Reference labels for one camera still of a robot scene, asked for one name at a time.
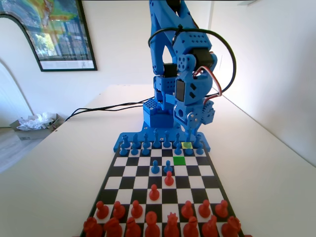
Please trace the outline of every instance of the red pawn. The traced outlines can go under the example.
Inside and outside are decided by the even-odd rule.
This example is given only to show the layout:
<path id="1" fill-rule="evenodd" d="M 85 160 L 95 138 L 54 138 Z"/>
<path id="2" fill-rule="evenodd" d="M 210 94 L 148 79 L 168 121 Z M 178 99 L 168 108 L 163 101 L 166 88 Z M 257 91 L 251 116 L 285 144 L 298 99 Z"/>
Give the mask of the red pawn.
<path id="1" fill-rule="evenodd" d="M 120 204 L 119 201 L 114 202 L 114 211 L 113 216 L 117 219 L 120 219 L 125 214 L 125 207 Z"/>
<path id="2" fill-rule="evenodd" d="M 143 208 L 141 205 L 139 205 L 139 202 L 137 200 L 133 202 L 131 214 L 132 217 L 134 217 L 135 219 L 139 218 L 143 214 Z"/>
<path id="3" fill-rule="evenodd" d="M 172 178 L 172 173 L 171 171 L 168 171 L 167 172 L 167 177 L 165 177 L 164 179 L 164 183 L 167 185 L 167 186 L 171 186 L 173 184 L 173 178 Z"/>
<path id="4" fill-rule="evenodd" d="M 203 224 L 202 234 L 204 237 L 218 237 L 217 227 L 216 227 L 216 216 L 211 216 L 211 219 Z"/>
<path id="5" fill-rule="evenodd" d="M 204 200 L 203 204 L 198 207 L 198 212 L 201 217 L 204 218 L 207 218 L 211 214 L 211 210 L 209 209 L 209 201 L 207 199 Z"/>
<path id="6" fill-rule="evenodd" d="M 98 201 L 96 206 L 97 206 L 97 209 L 98 209 L 97 217 L 99 219 L 106 218 L 108 216 L 108 214 L 109 214 L 108 206 L 104 205 L 102 201 Z"/>
<path id="7" fill-rule="evenodd" d="M 134 217 L 130 217 L 126 222 L 127 230 L 125 237 L 140 237 L 140 227 L 136 224 Z"/>
<path id="8" fill-rule="evenodd" d="M 156 201 L 159 198 L 159 191 L 157 190 L 157 185 L 152 185 L 152 190 L 149 193 L 149 198 L 153 201 Z"/>
<path id="9" fill-rule="evenodd" d="M 241 223 L 238 218 L 231 216 L 227 223 L 222 226 L 223 237 L 238 237 L 238 232 L 241 230 Z"/>
<path id="10" fill-rule="evenodd" d="M 192 203 L 190 201 L 186 201 L 186 204 L 181 208 L 181 214 L 184 218 L 189 219 L 193 216 Z"/>
<path id="11" fill-rule="evenodd" d="M 94 217 L 89 217 L 83 224 L 83 231 L 86 237 L 101 237 L 102 227 L 97 224 Z"/>
<path id="12" fill-rule="evenodd" d="M 160 229 L 158 225 L 156 225 L 157 222 L 157 215 L 153 211 L 149 211 L 146 214 L 146 223 L 147 228 L 145 230 L 145 237 L 159 237 L 160 236 Z"/>
<path id="13" fill-rule="evenodd" d="M 196 217 L 191 216 L 189 222 L 183 228 L 184 237 L 198 237 L 198 221 Z"/>
<path id="14" fill-rule="evenodd" d="M 164 237 L 179 237 L 177 220 L 178 217 L 176 216 L 176 213 L 170 213 L 168 215 L 168 222 L 163 230 Z"/>
<path id="15" fill-rule="evenodd" d="M 215 206 L 215 212 L 219 217 L 226 218 L 228 216 L 228 203 L 225 200 L 222 200 L 220 204 Z"/>
<path id="16" fill-rule="evenodd" d="M 123 230 L 119 225 L 119 220 L 115 217 L 111 218 L 103 226 L 104 231 L 106 231 L 107 237 L 121 237 Z"/>

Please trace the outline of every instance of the black square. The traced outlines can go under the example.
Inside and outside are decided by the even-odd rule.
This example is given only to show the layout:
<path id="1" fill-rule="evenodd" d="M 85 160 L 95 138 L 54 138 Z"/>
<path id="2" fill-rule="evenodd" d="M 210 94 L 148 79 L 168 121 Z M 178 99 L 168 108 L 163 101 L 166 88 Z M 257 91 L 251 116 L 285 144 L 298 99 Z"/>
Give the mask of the black square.
<path id="1" fill-rule="evenodd" d="M 146 204 L 147 189 L 133 189 L 130 203 L 132 204 L 135 200 L 138 200 L 140 204 Z"/>
<path id="2" fill-rule="evenodd" d="M 191 189 L 191 192 L 194 203 L 203 203 L 204 200 L 208 200 L 205 189 Z"/>
<path id="3" fill-rule="evenodd" d="M 178 189 L 189 189 L 191 187 L 188 176 L 175 176 L 175 180 Z"/>
<path id="4" fill-rule="evenodd" d="M 133 189 L 135 177 L 122 177 L 119 189 Z"/>
<path id="5" fill-rule="evenodd" d="M 158 166 L 162 166 L 162 157 L 150 157 L 150 165 L 153 165 L 154 160 L 157 160 Z"/>
<path id="6" fill-rule="evenodd" d="M 187 165 L 187 171 L 189 176 L 201 176 L 197 165 Z"/>
<path id="7" fill-rule="evenodd" d="M 139 157 L 129 157 L 127 158 L 126 166 L 137 166 Z"/>
<path id="8" fill-rule="evenodd" d="M 122 177 L 125 170 L 125 166 L 112 166 L 108 171 L 108 176 Z"/>
<path id="9" fill-rule="evenodd" d="M 183 204 L 178 204 L 179 215 L 180 215 L 180 222 L 189 222 L 189 219 L 184 218 L 183 215 L 181 214 L 181 209 L 182 209 L 183 206 L 184 206 L 184 203 Z M 194 207 L 193 203 L 192 203 L 192 209 L 193 209 L 193 216 L 197 216 L 197 213 L 196 213 L 196 210 L 195 210 L 195 207 Z"/>
<path id="10" fill-rule="evenodd" d="M 138 166 L 136 176 L 149 176 L 149 166 Z"/>
<path id="11" fill-rule="evenodd" d="M 153 184 L 156 184 L 157 188 L 161 189 L 162 188 L 161 176 L 149 176 L 148 177 L 148 188 L 151 189 Z"/>
<path id="12" fill-rule="evenodd" d="M 202 176 L 202 180 L 206 189 L 219 188 L 219 185 L 215 176 Z"/>
<path id="13" fill-rule="evenodd" d="M 196 157 L 198 165 L 209 165 L 207 157 Z"/>
<path id="14" fill-rule="evenodd" d="M 146 204 L 146 214 L 153 211 L 157 215 L 157 223 L 162 222 L 162 205 L 161 204 Z"/>
<path id="15" fill-rule="evenodd" d="M 170 149 L 163 149 L 162 156 L 163 157 L 173 157 L 172 147 L 170 146 Z"/>
<path id="16" fill-rule="evenodd" d="M 162 204 L 178 203 L 178 196 L 176 189 L 163 189 L 162 191 Z"/>
<path id="17" fill-rule="evenodd" d="M 111 189 L 111 190 L 102 190 L 100 193 L 99 199 L 104 203 L 104 204 L 114 204 L 115 199 L 117 198 L 118 194 L 118 189 Z"/>

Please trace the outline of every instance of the blue chess piece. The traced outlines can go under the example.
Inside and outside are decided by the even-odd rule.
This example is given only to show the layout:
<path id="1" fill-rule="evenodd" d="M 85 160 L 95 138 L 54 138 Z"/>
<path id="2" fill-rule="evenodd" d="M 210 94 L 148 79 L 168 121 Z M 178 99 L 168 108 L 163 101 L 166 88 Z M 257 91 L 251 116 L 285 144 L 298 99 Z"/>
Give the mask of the blue chess piece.
<path id="1" fill-rule="evenodd" d="M 158 130 L 157 129 L 154 130 L 154 134 L 155 134 L 155 141 L 153 142 L 153 147 L 154 148 L 160 148 L 161 147 L 161 143 L 160 143 L 160 141 L 158 139 Z"/>
<path id="2" fill-rule="evenodd" d="M 177 144 L 180 143 L 180 142 L 179 142 L 179 138 L 180 138 L 180 134 L 179 134 L 179 132 L 177 132 L 177 134 L 176 134 L 176 140 L 173 142 L 173 146 L 174 146 L 174 147 L 177 147 Z"/>
<path id="3" fill-rule="evenodd" d="M 179 142 L 179 143 L 177 144 L 177 149 L 174 150 L 174 153 L 175 153 L 176 155 L 181 155 L 182 150 L 181 150 L 180 148 L 181 148 L 181 143 Z"/>
<path id="4" fill-rule="evenodd" d="M 197 154 L 198 155 L 202 155 L 203 153 L 204 153 L 204 151 L 203 151 L 203 144 L 200 143 L 199 148 L 197 149 Z"/>
<path id="5" fill-rule="evenodd" d="M 133 156 L 138 154 L 138 150 L 136 149 L 136 144 L 135 143 L 132 145 L 131 153 L 132 153 Z"/>
<path id="6" fill-rule="evenodd" d="M 133 137 L 133 143 L 136 145 L 136 148 L 139 149 L 141 144 L 140 142 L 138 141 L 138 135 L 137 133 L 135 133 L 134 137 Z"/>
<path id="7" fill-rule="evenodd" d="M 123 135 L 122 138 L 123 138 L 123 141 L 124 141 L 125 148 L 129 148 L 130 143 L 128 142 L 128 136 L 127 135 Z"/>
<path id="8" fill-rule="evenodd" d="M 125 155 L 127 154 L 128 150 L 125 149 L 124 143 L 122 143 L 122 144 L 120 145 L 120 148 L 121 148 L 121 150 L 120 150 L 119 154 L 120 154 L 121 156 L 125 156 Z"/>
<path id="9" fill-rule="evenodd" d="M 160 168 L 158 166 L 158 161 L 154 160 L 153 167 L 152 167 L 152 173 L 153 174 L 158 174 L 159 171 L 160 171 Z"/>
<path id="10" fill-rule="evenodd" d="M 165 133 L 165 135 L 166 135 L 166 139 L 164 140 L 164 142 L 163 142 L 163 146 L 164 147 L 166 147 L 166 148 L 168 148 L 168 147 L 170 147 L 171 146 L 171 143 L 169 142 L 169 131 L 166 131 L 166 132 L 164 132 Z"/>
<path id="11" fill-rule="evenodd" d="M 166 161 L 166 166 L 163 168 L 164 172 L 167 173 L 168 171 L 172 172 L 172 167 L 170 166 L 170 161 Z"/>

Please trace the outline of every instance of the white square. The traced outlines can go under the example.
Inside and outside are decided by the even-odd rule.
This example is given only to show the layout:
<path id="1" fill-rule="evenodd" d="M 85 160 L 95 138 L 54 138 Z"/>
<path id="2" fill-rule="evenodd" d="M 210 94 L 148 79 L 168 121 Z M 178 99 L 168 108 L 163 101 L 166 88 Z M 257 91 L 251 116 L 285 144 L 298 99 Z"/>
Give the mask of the white square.
<path id="1" fill-rule="evenodd" d="M 163 223 L 168 222 L 168 215 L 170 214 L 170 212 L 176 213 L 176 216 L 178 217 L 177 222 L 180 222 L 178 204 L 163 204 L 162 205 L 162 222 Z"/>
<path id="2" fill-rule="evenodd" d="M 164 179 L 166 178 L 166 176 L 162 176 L 162 188 L 163 189 L 176 189 L 176 181 L 174 179 L 174 176 L 172 177 L 173 178 L 173 184 L 171 186 L 168 186 L 165 184 L 164 182 Z"/>
<path id="3" fill-rule="evenodd" d="M 147 189 L 147 199 L 146 199 L 146 204 L 162 204 L 162 197 L 161 197 L 161 189 L 157 189 L 159 191 L 159 198 L 155 201 L 151 200 L 149 197 L 149 193 L 151 189 Z"/>
<path id="4" fill-rule="evenodd" d="M 160 169 L 159 169 L 159 172 L 157 174 L 154 174 L 152 173 L 152 165 L 150 166 L 150 170 L 149 170 L 149 176 L 162 176 L 162 167 L 161 166 L 158 166 Z"/>
<path id="5" fill-rule="evenodd" d="M 204 189 L 204 183 L 201 176 L 189 176 L 191 189 Z"/>
<path id="6" fill-rule="evenodd" d="M 114 166 L 126 166 L 127 157 L 117 157 Z"/>
<path id="7" fill-rule="evenodd" d="M 174 176 L 188 176 L 187 167 L 185 165 L 175 165 Z"/>
<path id="8" fill-rule="evenodd" d="M 139 157 L 138 166 L 150 166 L 150 157 Z"/>
<path id="9" fill-rule="evenodd" d="M 99 218 L 97 217 L 97 211 L 98 211 L 98 209 L 95 210 L 95 213 L 94 213 L 94 216 L 93 216 L 93 217 L 97 220 L 97 223 L 98 223 L 98 224 L 105 224 L 105 223 L 110 219 L 110 216 L 111 216 L 111 213 L 112 213 L 112 210 L 113 210 L 113 206 L 114 206 L 114 205 L 109 204 L 109 205 L 106 205 L 106 206 L 108 206 L 108 208 L 109 208 L 109 214 L 108 214 L 107 217 L 104 218 L 104 219 L 99 219 Z"/>
<path id="10" fill-rule="evenodd" d="M 186 203 L 186 201 L 190 201 L 193 203 L 193 197 L 191 189 L 177 189 L 177 197 L 178 203 Z"/>
<path id="11" fill-rule="evenodd" d="M 174 165 L 173 163 L 173 157 L 162 157 L 162 165 L 165 166 L 166 165 L 166 162 L 170 161 L 170 165 Z"/>
<path id="12" fill-rule="evenodd" d="M 142 208 L 143 208 L 143 213 L 142 215 L 139 217 L 139 218 L 135 218 L 135 222 L 136 223 L 144 223 L 145 222 L 145 210 L 146 210 L 146 204 L 139 204 Z M 133 208 L 133 205 L 131 204 L 129 206 L 129 211 L 128 211 L 128 216 L 127 218 L 131 217 L 132 216 L 132 208 Z"/>
<path id="13" fill-rule="evenodd" d="M 221 203 L 224 200 L 220 189 L 205 189 L 210 203 Z"/>
<path id="14" fill-rule="evenodd" d="M 184 157 L 186 165 L 198 165 L 196 157 Z"/>
<path id="15" fill-rule="evenodd" d="M 132 193 L 132 189 L 119 189 L 115 201 L 120 201 L 121 204 L 130 204 Z"/>
<path id="16" fill-rule="evenodd" d="M 148 188 L 148 176 L 135 177 L 134 189 L 147 189 Z"/>
<path id="17" fill-rule="evenodd" d="M 104 189 L 119 189 L 122 177 L 109 177 Z"/>
<path id="18" fill-rule="evenodd" d="M 135 177 L 137 166 L 125 166 L 123 177 Z"/>
<path id="19" fill-rule="evenodd" d="M 198 168 L 202 176 L 214 176 L 211 166 L 199 165 Z"/>
<path id="20" fill-rule="evenodd" d="M 202 203 L 199 203 L 199 204 L 195 203 L 195 204 L 194 204 L 194 208 L 195 208 L 196 214 L 197 214 L 197 222 L 199 222 L 199 223 L 205 223 L 205 222 L 208 222 L 208 221 L 211 219 L 211 216 L 212 216 L 212 209 L 211 209 L 211 205 L 210 205 L 210 206 L 209 206 L 209 209 L 211 210 L 211 214 L 210 214 L 208 217 L 206 217 L 206 218 L 201 217 L 201 215 L 200 215 L 199 212 L 198 212 L 198 207 L 199 207 L 201 204 L 202 204 Z"/>

